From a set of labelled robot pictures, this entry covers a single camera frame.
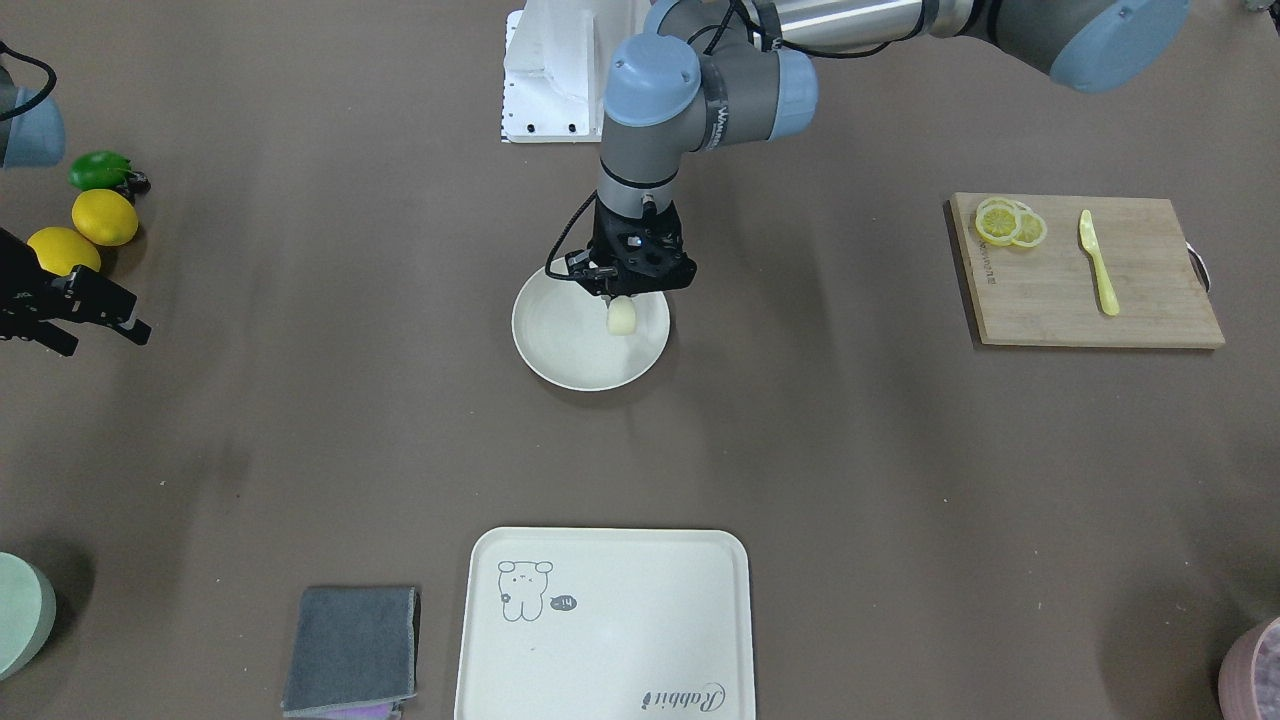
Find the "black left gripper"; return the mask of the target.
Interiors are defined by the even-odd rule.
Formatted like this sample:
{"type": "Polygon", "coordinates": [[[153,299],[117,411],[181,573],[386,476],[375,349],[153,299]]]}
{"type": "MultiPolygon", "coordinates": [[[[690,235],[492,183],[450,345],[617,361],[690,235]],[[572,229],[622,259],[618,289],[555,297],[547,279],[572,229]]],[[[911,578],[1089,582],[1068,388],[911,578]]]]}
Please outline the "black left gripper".
{"type": "Polygon", "coordinates": [[[698,265],[685,251],[675,205],[658,211],[646,202],[639,219],[612,211],[599,199],[591,206],[590,242],[564,255],[567,281],[605,304],[617,296],[684,290],[692,283],[698,265]]]}

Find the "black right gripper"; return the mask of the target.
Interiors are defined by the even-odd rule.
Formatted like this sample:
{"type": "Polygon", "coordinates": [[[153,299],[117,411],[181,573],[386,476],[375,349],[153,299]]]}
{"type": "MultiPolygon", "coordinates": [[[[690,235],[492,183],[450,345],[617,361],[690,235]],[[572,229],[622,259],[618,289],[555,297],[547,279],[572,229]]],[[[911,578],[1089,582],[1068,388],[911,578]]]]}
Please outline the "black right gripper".
{"type": "Polygon", "coordinates": [[[36,342],[63,357],[78,338],[59,327],[65,320],[105,327],[136,346],[152,328],[136,318],[136,295],[100,272],[77,266],[69,275],[44,270],[26,242],[1,231],[1,338],[36,342]]]}

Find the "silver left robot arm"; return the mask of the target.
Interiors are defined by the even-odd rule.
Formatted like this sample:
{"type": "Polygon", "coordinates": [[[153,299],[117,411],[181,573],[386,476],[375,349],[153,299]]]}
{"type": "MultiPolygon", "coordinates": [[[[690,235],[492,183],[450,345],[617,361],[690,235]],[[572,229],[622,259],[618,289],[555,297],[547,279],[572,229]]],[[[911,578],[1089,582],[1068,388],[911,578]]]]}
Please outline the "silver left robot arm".
{"type": "Polygon", "coordinates": [[[803,132],[818,59],[854,60],[922,36],[972,37],[1083,94],[1125,85],[1175,40],[1188,1],[658,1],[613,53],[591,238],[554,245],[545,274],[595,297],[682,290],[675,179],[690,152],[803,132]]]}

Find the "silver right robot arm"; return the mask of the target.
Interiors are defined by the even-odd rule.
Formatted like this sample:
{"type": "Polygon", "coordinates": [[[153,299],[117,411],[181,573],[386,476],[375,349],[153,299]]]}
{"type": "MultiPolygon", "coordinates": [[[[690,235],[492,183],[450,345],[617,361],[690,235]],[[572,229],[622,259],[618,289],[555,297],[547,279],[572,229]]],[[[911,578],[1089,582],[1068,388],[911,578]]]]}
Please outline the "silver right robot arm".
{"type": "MultiPolygon", "coordinates": [[[[8,45],[3,55],[45,73],[44,85],[31,88],[3,72],[3,169],[55,167],[65,154],[65,127],[52,97],[58,76],[46,61],[8,45]]],[[[137,316],[138,299],[108,277],[102,254],[140,234],[134,201],[150,191],[150,179],[114,151],[77,158],[68,179],[79,192],[69,225],[27,238],[3,232],[1,336],[69,357],[79,341],[59,324],[70,322],[105,327],[145,346],[152,329],[137,316]]]]}

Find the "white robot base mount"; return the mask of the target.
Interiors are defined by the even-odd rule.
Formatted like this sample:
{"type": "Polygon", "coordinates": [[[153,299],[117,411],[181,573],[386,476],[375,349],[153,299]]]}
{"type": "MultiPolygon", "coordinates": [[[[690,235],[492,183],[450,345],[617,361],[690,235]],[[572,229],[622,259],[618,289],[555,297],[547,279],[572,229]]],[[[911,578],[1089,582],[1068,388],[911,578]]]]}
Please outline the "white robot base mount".
{"type": "Polygon", "coordinates": [[[500,138],[596,143],[609,59],[649,1],[526,1],[506,20],[500,138]]]}

